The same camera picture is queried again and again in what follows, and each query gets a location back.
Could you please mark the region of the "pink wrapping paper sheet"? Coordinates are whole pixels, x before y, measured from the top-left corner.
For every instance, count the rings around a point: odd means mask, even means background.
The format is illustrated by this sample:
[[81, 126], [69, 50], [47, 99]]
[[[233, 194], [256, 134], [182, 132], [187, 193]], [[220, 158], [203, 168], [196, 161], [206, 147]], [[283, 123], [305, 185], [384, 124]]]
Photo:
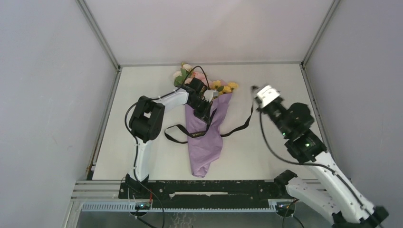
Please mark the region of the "pink wrapping paper sheet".
[[232, 98], [232, 92], [222, 94], [213, 100], [211, 112], [215, 115], [211, 121], [210, 127], [204, 136], [191, 138], [188, 137], [188, 152], [192, 175], [203, 178], [208, 173], [210, 164], [219, 159], [223, 149], [223, 139], [220, 133], [220, 126], [224, 122], [229, 103]]

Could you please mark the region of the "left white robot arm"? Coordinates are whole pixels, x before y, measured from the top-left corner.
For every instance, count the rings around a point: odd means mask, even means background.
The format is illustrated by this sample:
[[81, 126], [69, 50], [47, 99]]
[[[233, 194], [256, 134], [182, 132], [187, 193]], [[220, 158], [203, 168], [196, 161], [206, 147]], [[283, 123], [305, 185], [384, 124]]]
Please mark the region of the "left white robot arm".
[[209, 128], [214, 116], [211, 106], [217, 96], [218, 92], [211, 90], [207, 81], [194, 78], [187, 82], [184, 79], [173, 91], [155, 98], [141, 96], [128, 108], [124, 123], [134, 138], [135, 154], [126, 180], [134, 180], [130, 186], [133, 195], [143, 198], [148, 193], [146, 181], [151, 147], [162, 130], [164, 114], [178, 106], [188, 105], [193, 109], [193, 115]]

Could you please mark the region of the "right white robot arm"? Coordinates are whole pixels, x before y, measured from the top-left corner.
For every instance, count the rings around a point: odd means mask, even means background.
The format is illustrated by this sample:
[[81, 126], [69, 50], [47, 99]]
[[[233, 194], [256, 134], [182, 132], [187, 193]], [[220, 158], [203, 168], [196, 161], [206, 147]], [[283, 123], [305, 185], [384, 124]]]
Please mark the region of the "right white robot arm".
[[344, 175], [322, 140], [310, 129], [315, 119], [307, 104], [283, 106], [281, 97], [271, 101], [255, 97], [259, 119], [267, 115], [278, 128], [288, 153], [295, 161], [269, 151], [279, 160], [311, 171], [327, 194], [309, 188], [295, 173], [286, 170], [276, 177], [275, 193], [282, 198], [292, 196], [315, 210], [334, 228], [376, 228], [389, 216], [383, 206], [369, 201]]

